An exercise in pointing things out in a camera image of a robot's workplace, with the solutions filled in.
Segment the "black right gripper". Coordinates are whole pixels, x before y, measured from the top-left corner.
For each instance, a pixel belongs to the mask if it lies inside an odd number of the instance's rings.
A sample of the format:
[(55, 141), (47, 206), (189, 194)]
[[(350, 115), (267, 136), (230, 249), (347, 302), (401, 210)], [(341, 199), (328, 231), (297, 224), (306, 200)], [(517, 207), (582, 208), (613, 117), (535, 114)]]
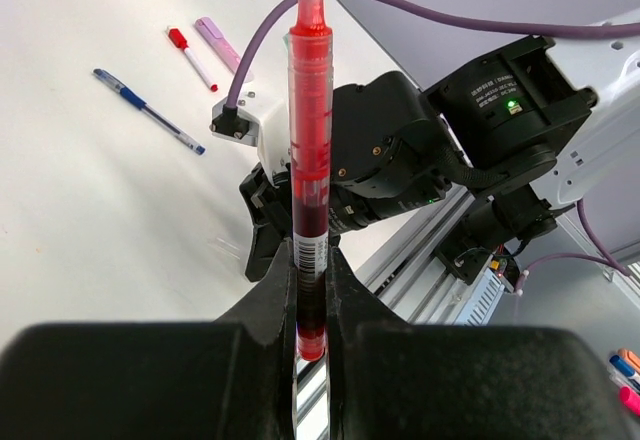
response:
[(245, 276), (261, 281), (270, 268), (279, 245), (292, 237), (292, 192), (290, 167), (269, 181), (258, 163), (239, 185), (239, 192), (249, 211), (253, 225)]

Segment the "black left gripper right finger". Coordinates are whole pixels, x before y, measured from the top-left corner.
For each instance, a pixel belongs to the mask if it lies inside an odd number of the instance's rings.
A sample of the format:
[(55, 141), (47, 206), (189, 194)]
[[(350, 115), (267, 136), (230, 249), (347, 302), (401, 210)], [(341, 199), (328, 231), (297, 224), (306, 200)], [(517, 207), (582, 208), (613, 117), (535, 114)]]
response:
[(331, 248), (333, 439), (629, 439), (603, 363), (567, 330), (412, 325)]

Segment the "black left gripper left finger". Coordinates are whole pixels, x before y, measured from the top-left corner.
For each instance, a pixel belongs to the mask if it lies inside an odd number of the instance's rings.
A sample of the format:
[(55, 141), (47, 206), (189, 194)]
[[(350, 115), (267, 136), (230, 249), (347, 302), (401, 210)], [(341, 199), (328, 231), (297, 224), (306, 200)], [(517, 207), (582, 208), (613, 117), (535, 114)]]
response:
[(2, 437), (293, 438), (291, 257), (215, 320), (24, 329), (1, 354)]

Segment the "blue ballpoint pen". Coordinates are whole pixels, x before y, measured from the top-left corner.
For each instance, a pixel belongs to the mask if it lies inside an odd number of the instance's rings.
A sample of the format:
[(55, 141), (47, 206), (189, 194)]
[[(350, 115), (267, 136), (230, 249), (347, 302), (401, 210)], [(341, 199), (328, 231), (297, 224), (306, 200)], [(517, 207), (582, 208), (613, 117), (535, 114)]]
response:
[(143, 100), (140, 96), (138, 96), (135, 92), (133, 92), (128, 86), (126, 86), (123, 82), (113, 76), (111, 73), (107, 72), (101, 68), (95, 68), (92, 71), (93, 75), (101, 81), (103, 84), (108, 86), (112, 91), (118, 94), (123, 100), (133, 106), (135, 109), (143, 112), (145, 115), (150, 117), (153, 121), (155, 121), (158, 125), (168, 131), (176, 140), (181, 142), (191, 151), (201, 156), (205, 153), (206, 148), (199, 142), (197, 142), (193, 137), (188, 135), (182, 129), (180, 129), (177, 125), (166, 119), (156, 110), (154, 110), (145, 100)]

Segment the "red marker pen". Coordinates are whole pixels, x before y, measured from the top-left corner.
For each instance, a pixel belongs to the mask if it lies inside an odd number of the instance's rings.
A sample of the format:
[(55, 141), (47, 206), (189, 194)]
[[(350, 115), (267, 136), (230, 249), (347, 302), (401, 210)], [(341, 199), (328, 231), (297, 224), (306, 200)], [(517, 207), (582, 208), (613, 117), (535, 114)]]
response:
[(325, 351), (333, 32), (324, 0), (297, 0), (289, 30), (289, 130), (297, 345), (313, 362)]

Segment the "pink highlighter pen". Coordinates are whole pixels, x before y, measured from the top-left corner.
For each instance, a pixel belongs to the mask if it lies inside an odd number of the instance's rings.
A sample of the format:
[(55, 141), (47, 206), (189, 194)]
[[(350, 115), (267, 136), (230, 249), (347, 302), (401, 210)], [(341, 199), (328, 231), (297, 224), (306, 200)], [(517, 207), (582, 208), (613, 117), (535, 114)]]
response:
[(201, 17), (194, 22), (194, 27), (227, 69), (236, 73), (241, 57), (217, 25), (209, 17)]

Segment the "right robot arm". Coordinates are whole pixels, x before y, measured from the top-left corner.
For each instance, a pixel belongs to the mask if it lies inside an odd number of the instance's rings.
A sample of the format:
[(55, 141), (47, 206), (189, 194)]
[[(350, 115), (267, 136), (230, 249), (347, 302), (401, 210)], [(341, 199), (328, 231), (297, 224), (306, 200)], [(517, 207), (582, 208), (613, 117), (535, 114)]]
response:
[(480, 202), (447, 235), (452, 267), (546, 234), (619, 166), (639, 157), (639, 28), (602, 24), (527, 36), (426, 90), (401, 73), (333, 88), (329, 50), (294, 71), (289, 117), (259, 117), (260, 165), (242, 183), (260, 280), (291, 223), (312, 242), (444, 199)]

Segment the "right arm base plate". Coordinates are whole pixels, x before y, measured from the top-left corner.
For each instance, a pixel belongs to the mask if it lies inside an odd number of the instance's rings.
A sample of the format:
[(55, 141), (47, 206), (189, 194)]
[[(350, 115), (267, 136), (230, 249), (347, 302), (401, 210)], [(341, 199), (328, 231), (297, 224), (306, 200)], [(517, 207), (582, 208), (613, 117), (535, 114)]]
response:
[(472, 285), (493, 262), (506, 265), (522, 253), (525, 243), (520, 241), (514, 249), (501, 243), (489, 248), (480, 246), (469, 236), (448, 235), (435, 249), (435, 256), (444, 264), (445, 270), (466, 285)]

